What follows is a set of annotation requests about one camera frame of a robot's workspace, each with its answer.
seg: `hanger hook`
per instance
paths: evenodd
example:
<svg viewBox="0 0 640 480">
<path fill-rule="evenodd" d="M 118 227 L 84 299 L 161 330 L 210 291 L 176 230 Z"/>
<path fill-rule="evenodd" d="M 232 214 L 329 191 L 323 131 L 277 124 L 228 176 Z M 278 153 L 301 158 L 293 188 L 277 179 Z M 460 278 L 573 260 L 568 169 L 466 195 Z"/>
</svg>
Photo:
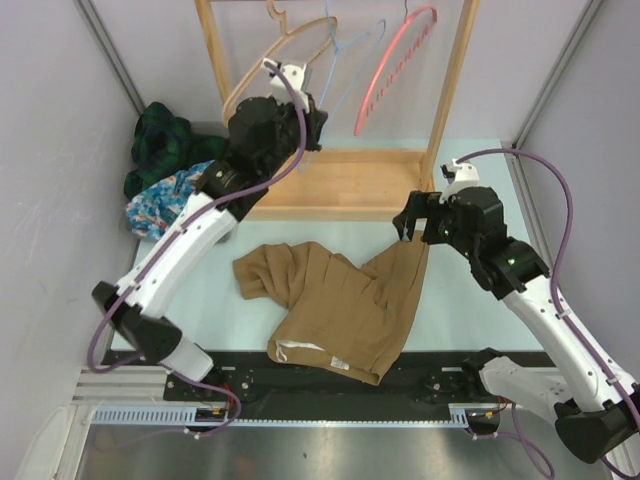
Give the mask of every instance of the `hanger hook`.
<svg viewBox="0 0 640 480">
<path fill-rule="evenodd" d="M 280 24 L 280 34 L 286 35 L 287 31 L 287 11 L 278 11 L 275 0 L 267 0 L 267 11 L 269 16 Z"/>
</svg>

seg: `brown cloth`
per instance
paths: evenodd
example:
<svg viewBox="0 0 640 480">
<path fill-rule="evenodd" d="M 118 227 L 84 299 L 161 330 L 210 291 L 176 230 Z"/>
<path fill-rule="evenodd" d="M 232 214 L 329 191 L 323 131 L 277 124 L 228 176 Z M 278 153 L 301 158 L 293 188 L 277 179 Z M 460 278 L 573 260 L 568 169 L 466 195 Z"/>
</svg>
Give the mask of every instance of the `brown cloth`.
<svg viewBox="0 0 640 480">
<path fill-rule="evenodd" d="M 360 269 L 315 242 L 262 245 L 234 261 L 245 299 L 269 296 L 289 309 L 269 340 L 269 357 L 378 385 L 418 308 L 428 254 L 421 237 L 394 243 Z"/>
</svg>

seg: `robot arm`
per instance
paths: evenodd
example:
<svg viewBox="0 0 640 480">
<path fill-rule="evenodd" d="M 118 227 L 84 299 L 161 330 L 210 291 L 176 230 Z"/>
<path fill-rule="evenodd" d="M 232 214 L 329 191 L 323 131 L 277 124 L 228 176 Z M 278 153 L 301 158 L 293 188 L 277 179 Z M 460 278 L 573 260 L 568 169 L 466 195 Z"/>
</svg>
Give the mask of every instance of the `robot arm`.
<svg viewBox="0 0 640 480">
<path fill-rule="evenodd" d="M 280 70 L 303 105 L 306 150 L 320 150 L 327 114 L 305 93 L 306 65 L 265 64 Z M 300 145 L 300 123 L 289 90 L 272 75 L 270 97 L 242 101 L 229 120 L 229 142 L 198 180 L 196 192 L 147 257 L 115 285 L 100 282 L 92 296 L 111 325 L 152 363 L 200 381 L 211 358 L 164 317 L 173 293 L 205 253 L 244 219 L 270 180 Z M 220 199 L 228 199 L 219 204 Z"/>
<path fill-rule="evenodd" d="M 474 279 L 527 325 L 564 381 L 532 373 L 491 349 L 463 368 L 489 394 L 509 398 L 554 424 L 574 455 L 594 463 L 637 432 L 629 408 L 558 315 L 551 301 L 548 267 L 530 245 L 507 236 L 502 203 L 493 189 L 477 186 L 473 165 L 452 162 L 442 170 L 450 182 L 447 189 L 411 192 L 407 206 L 393 220 L 398 235 L 410 240 L 416 220 L 426 218 L 422 240 L 447 243 L 464 255 Z M 566 300 L 560 299 L 569 311 Z M 607 360 L 619 385 L 640 405 L 634 378 L 611 359 L 575 314 L 571 318 Z"/>
</svg>

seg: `white tag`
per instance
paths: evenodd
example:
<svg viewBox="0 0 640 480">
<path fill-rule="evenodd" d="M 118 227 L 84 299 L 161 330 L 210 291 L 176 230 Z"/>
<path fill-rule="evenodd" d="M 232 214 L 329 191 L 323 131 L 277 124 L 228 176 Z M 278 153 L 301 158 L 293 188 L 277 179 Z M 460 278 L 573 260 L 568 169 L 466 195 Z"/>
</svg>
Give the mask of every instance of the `white tag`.
<svg viewBox="0 0 640 480">
<path fill-rule="evenodd" d="M 336 357 L 331 359 L 331 366 L 334 368 L 339 368 L 340 370 L 349 370 L 349 364 L 344 363 L 342 360 L 338 360 Z"/>
</svg>

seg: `white wall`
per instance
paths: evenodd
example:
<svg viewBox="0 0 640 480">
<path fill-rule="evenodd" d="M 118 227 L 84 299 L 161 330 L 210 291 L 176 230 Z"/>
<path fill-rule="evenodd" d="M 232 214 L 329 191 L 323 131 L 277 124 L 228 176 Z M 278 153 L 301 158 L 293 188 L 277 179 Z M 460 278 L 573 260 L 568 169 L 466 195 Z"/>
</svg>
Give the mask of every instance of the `white wall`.
<svg viewBox="0 0 640 480">
<path fill-rule="evenodd" d="M 404 7 L 400 0 L 376 0 L 376 8 L 371 8 L 372 3 L 333 0 L 331 12 L 338 16 L 338 37 L 342 40 L 366 30 L 379 18 L 387 19 L 387 35 L 375 55 L 377 64 L 403 20 Z M 421 4 L 415 0 L 408 3 L 410 10 Z M 411 62 L 363 131 L 362 140 L 369 144 L 429 135 L 461 1 L 431 3 L 440 13 L 439 24 L 422 56 Z M 513 139 L 585 3 L 482 0 L 446 135 Z M 145 102 L 165 102 L 193 121 L 219 120 L 221 102 L 192 0 L 95 0 L 95 4 Z M 324 15 L 322 0 L 279 2 L 279 6 L 287 9 L 293 26 Z M 231 78 L 237 82 L 277 38 L 277 25 L 269 19 L 264 2 L 221 2 L 214 3 L 214 8 Z M 318 33 L 309 35 L 288 48 L 282 58 L 306 58 L 317 38 Z M 329 111 L 372 43 L 369 39 L 343 54 L 325 104 Z M 314 64 L 311 91 L 316 98 L 332 55 L 329 52 Z M 398 60 L 391 62 L 392 68 Z M 325 143 L 352 140 L 357 109 L 373 69 L 372 64 L 325 132 Z M 264 80 L 256 82 L 256 91 L 264 92 L 265 85 Z"/>
<path fill-rule="evenodd" d="M 0 15 L 0 478 L 68 403 L 99 313 L 128 266 L 118 230 L 135 114 L 71 0 Z"/>
<path fill-rule="evenodd" d="M 640 2 L 607 2 L 532 132 L 526 149 L 567 177 L 575 223 L 561 282 L 582 321 L 609 353 L 640 377 Z M 565 222 L 557 182 L 525 163 L 555 254 Z"/>
</svg>

